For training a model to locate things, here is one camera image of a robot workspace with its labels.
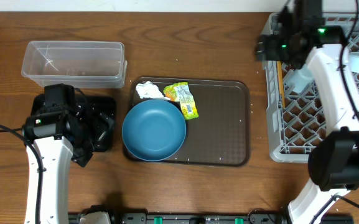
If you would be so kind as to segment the green snack wrapper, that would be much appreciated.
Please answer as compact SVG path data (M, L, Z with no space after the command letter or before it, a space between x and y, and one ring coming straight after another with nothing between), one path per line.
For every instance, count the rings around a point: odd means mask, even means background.
M164 88L163 94L171 101L178 102L185 120L198 118L193 94L191 94L187 82L174 83Z

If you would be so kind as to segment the light blue cup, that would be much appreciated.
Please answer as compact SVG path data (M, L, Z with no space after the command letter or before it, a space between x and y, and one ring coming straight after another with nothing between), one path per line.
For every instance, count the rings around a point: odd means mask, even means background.
M293 92L302 93L314 81L313 75L305 64L301 69L292 71L286 83L293 87Z

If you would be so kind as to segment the wooden chopstick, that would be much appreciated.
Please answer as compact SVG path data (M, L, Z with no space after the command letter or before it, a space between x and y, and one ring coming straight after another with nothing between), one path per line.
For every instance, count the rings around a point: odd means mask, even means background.
M283 76L282 76L282 63L276 62L276 65L277 65L277 79L279 85L279 93L281 95L282 108L285 108L286 103L285 103L284 85L283 85Z

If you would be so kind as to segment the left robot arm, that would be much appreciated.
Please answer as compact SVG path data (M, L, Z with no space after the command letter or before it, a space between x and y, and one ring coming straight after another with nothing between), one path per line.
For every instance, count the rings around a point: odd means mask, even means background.
M22 126L29 161L25 223L69 223L70 164L85 167L113 144L116 102L56 84L36 96Z

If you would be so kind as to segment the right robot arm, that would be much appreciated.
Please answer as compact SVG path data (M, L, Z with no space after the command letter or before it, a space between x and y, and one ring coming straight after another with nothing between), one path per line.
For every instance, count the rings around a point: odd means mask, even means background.
M359 92L348 64L350 35L327 26L322 2L298 0L279 13L277 34L261 35L257 60L306 66L317 85L327 135L309 154L309 180L276 223L320 223L327 210L359 188Z

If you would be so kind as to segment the dark blue plate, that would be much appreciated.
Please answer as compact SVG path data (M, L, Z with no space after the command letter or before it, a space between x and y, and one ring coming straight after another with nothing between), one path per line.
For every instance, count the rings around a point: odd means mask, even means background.
M187 126L182 112L165 100L146 100L133 106L122 125L122 139L134 157L163 161L183 145Z

